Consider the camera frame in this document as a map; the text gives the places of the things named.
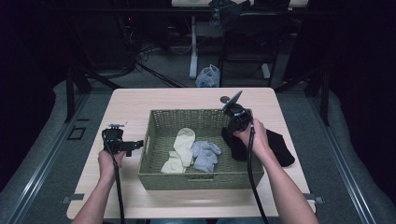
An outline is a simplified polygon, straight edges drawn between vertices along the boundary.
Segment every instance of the table surface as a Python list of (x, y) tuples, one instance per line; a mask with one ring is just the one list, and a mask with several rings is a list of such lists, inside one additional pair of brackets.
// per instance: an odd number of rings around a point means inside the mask
[[(172, 0), (173, 7), (208, 7), (212, 0)], [(239, 4), (246, 0), (233, 0)], [(250, 0), (251, 5), (254, 5), (254, 0)], [(290, 0), (289, 7), (306, 7), (308, 0)]]
[[(296, 155), (289, 130), (283, 118), (276, 95), (269, 88), (207, 88), (207, 89), (118, 89), (113, 92), (98, 134), (81, 174), (76, 194), (84, 194), (81, 201), (72, 201), (67, 216), (74, 218), (87, 201), (99, 179), (98, 152), (103, 148), (101, 131), (109, 123), (125, 124), (124, 141), (145, 139), (149, 111), (152, 109), (221, 109), (221, 96), (234, 96), (242, 90), (238, 104), (250, 108), (256, 119), (267, 129), (283, 135), (296, 161), (285, 171), (302, 193), (309, 193), (301, 164)], [(251, 189), (145, 190), (138, 178), (141, 149), (132, 157), (124, 158), (120, 170), (122, 198), (126, 218), (164, 217), (259, 217)], [(263, 209), (268, 217), (277, 217), (267, 174), (259, 186)], [(116, 184), (108, 199), (106, 218), (120, 217)]]

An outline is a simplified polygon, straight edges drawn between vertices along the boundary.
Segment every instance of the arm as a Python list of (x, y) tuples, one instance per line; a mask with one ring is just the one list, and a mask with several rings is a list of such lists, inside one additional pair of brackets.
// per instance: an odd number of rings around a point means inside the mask
[[(253, 152), (260, 159), (268, 174), (276, 209), (282, 223), (318, 223), (308, 201), (279, 165), (274, 152), (269, 147), (264, 125), (257, 119), (253, 120), (253, 125), (256, 132), (253, 140)], [(243, 132), (235, 132), (234, 135), (241, 138), (247, 146), (250, 127)]]
[[(117, 164), (121, 167), (121, 161), (125, 152), (115, 155)], [(116, 180), (113, 160), (110, 154), (102, 150), (99, 152), (100, 177), (90, 198), (82, 206), (72, 223), (103, 223), (108, 195)]]

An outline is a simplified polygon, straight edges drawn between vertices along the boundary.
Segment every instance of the wicker basket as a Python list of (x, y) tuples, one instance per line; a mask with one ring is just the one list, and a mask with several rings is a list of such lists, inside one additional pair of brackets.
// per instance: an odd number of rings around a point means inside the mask
[[(231, 150), (221, 137), (229, 118), (220, 109), (207, 110), (151, 110), (145, 146), (138, 176), (145, 189), (249, 189), (248, 168), (245, 161), (235, 161)], [(208, 141), (221, 148), (214, 173), (187, 168), (183, 174), (163, 174), (161, 169), (174, 150), (177, 133), (182, 128), (195, 131), (195, 141)], [(264, 170), (252, 155), (252, 171), (256, 186)]]

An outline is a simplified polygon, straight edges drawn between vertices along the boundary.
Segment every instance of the forearm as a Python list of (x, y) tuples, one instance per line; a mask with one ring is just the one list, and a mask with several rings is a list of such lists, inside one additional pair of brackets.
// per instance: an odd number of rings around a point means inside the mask
[(276, 209), (282, 223), (318, 223), (311, 206), (270, 149), (257, 153), (270, 180)]
[(99, 179), (90, 198), (85, 202), (72, 223), (103, 223), (108, 195), (113, 184), (113, 178)]

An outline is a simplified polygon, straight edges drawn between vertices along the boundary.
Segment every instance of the person's left hand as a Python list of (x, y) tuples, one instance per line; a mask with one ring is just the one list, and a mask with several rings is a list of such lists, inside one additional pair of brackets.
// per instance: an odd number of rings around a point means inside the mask
[[(125, 156), (126, 151), (121, 151), (118, 154), (114, 155), (114, 158), (117, 161), (117, 164), (119, 165), (119, 168), (121, 168), (121, 163), (122, 163), (122, 158)], [(108, 153), (107, 150), (103, 149), (99, 152), (99, 167), (100, 167), (100, 178), (106, 178), (106, 179), (115, 179), (115, 173), (114, 173), (114, 164), (113, 164), (113, 159), (111, 158), (110, 153)]]

